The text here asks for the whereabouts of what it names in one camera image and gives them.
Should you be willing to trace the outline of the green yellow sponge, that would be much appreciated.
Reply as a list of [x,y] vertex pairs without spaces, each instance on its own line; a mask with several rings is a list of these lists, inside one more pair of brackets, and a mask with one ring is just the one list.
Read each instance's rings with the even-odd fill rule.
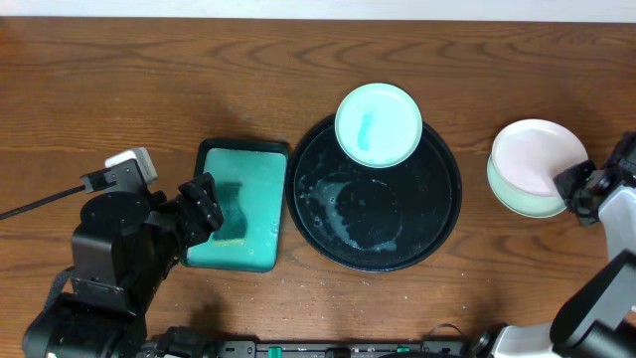
[[233,182],[224,182],[217,187],[218,202],[224,222],[213,234],[215,242],[230,244],[245,239],[246,216],[239,201],[240,190],[241,184]]

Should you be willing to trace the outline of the mint green plate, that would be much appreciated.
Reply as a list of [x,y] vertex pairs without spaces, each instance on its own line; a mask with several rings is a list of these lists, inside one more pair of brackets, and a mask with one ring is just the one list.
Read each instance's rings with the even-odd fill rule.
[[497,171],[492,156],[487,162],[488,183],[497,199],[511,211],[530,218],[543,219],[565,210],[560,197],[544,197],[526,193],[509,184]]
[[421,139],[423,120],[417,103],[405,90],[372,83],[344,97],[334,127],[347,156],[363,166],[380,169],[409,158]]

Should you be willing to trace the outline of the pale pink plate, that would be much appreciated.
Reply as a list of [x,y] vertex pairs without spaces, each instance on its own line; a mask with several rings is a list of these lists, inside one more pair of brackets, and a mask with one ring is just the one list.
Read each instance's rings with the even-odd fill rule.
[[523,119],[502,129],[493,142],[497,172],[532,195],[558,197],[554,177],[588,159],[582,142],[564,126],[544,119]]

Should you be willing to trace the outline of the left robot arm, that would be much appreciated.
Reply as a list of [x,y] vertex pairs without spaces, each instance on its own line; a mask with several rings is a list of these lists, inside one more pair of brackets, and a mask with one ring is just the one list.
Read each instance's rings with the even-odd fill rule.
[[224,222],[213,177],[204,173],[169,200],[140,183],[107,192],[80,211],[74,264],[55,278],[26,330],[27,357],[214,357],[218,345],[188,327],[147,338],[146,313],[161,282],[191,247]]

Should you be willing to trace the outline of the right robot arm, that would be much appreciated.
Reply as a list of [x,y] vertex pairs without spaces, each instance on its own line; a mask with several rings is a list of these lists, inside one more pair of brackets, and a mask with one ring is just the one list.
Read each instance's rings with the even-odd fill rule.
[[554,178],[584,225],[605,231],[608,264],[573,295],[551,323],[486,331],[472,357],[633,357],[635,326],[635,161],[587,160]]

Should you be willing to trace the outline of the green rectangular water tray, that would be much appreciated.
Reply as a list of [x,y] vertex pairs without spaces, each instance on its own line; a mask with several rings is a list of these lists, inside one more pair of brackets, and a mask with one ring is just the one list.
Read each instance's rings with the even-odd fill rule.
[[212,233],[206,242],[186,251],[184,266],[252,272],[274,268],[288,158],[288,147],[281,142],[209,138],[200,144],[197,176],[210,173],[216,194],[221,183],[241,184],[239,201],[246,216],[246,235],[241,242],[221,244]]

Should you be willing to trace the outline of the round black tray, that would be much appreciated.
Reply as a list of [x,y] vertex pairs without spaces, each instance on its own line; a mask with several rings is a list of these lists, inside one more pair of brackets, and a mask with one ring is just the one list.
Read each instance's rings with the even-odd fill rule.
[[386,272],[416,265],[452,233],[461,210],[455,157],[429,125],[409,158],[375,169],[338,144],[329,115],[301,139],[289,162],[285,196],[306,242],[349,269]]

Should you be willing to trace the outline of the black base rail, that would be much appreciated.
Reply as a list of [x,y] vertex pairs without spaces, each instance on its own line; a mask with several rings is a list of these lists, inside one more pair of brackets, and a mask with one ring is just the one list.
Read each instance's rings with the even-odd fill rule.
[[138,358],[465,358],[473,354],[463,336],[428,336],[420,341],[224,340],[174,326],[144,343]]

